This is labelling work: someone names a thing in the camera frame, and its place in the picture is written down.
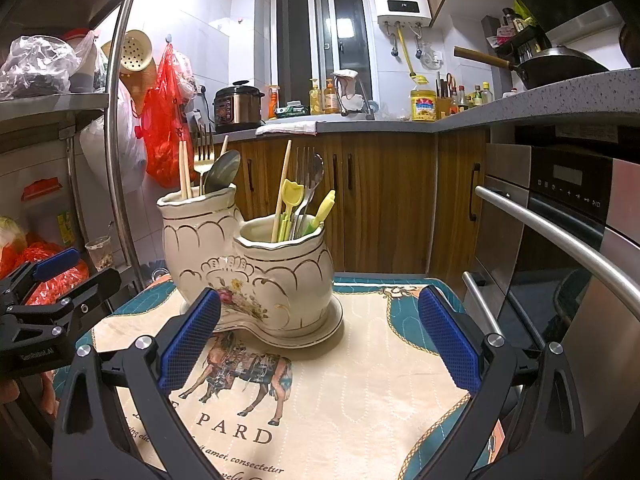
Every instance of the speckled countertop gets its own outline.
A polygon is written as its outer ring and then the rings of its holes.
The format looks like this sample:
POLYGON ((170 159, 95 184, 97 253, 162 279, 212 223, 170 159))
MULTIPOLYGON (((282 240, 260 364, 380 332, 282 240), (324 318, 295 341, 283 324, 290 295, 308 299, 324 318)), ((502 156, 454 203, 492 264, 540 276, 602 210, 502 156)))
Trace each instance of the speckled countertop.
MULTIPOLYGON (((402 121, 319 122, 318 134, 343 132, 437 133, 491 124, 616 124, 640 126, 640 68, 569 79, 521 92, 434 123, 402 121)), ((224 136, 216 136, 222 142, 224 136)), ((255 130, 229 134, 255 138, 255 130)))

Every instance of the plastic cup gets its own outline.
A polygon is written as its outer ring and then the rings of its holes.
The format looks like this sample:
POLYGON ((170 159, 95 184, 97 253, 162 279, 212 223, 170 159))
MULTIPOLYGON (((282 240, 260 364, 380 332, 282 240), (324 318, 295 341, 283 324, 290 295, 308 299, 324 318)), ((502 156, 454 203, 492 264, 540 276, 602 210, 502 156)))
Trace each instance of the plastic cup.
POLYGON ((113 251, 111 237, 101 236, 85 244, 86 250, 94 263, 95 270, 100 272, 107 267, 113 267, 113 251))

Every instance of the blue textured pad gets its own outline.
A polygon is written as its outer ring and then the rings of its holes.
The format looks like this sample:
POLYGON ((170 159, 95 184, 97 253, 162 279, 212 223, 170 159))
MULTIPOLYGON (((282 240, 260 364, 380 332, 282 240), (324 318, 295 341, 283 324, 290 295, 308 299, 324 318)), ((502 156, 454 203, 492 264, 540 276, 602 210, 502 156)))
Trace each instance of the blue textured pad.
POLYGON ((184 386, 218 320, 220 297, 215 290, 210 290, 191 311, 160 358, 158 387, 165 394, 184 386))
POLYGON ((427 287, 420 292, 418 314, 456 386, 476 393, 481 384, 478 354, 447 307, 427 287))
POLYGON ((70 247, 36 263, 33 268, 33 279, 36 282, 48 282, 71 267, 75 267, 79 261, 80 253, 75 248, 70 247))

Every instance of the pressure cooker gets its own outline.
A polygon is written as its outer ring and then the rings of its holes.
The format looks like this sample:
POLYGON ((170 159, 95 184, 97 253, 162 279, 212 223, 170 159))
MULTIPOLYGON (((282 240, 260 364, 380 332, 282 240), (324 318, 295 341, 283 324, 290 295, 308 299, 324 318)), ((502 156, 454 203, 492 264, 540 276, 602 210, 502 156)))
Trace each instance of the pressure cooker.
POLYGON ((235 81, 233 86, 216 92, 213 109, 217 133, 251 130, 262 124, 260 99, 264 94, 247 83, 248 81, 235 81))

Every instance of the horse print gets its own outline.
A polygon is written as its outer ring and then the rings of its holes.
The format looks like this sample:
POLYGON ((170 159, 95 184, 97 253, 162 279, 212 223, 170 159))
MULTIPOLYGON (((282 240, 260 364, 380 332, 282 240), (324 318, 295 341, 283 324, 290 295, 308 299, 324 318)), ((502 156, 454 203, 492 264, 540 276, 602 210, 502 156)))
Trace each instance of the horse print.
POLYGON ((221 390, 230 390, 236 377, 249 383, 258 383, 258 396, 254 402, 238 413, 246 416, 260 404, 267 394, 276 400, 276 412, 269 421, 271 426, 278 426, 282 418, 284 401, 289 399, 293 373, 291 360, 275 354, 258 354, 246 351, 246 346, 236 340, 234 332, 215 334, 213 346, 207 355, 206 368, 187 391, 180 394, 186 399, 198 386, 207 381, 207 392, 199 399, 207 402, 212 394, 221 390))

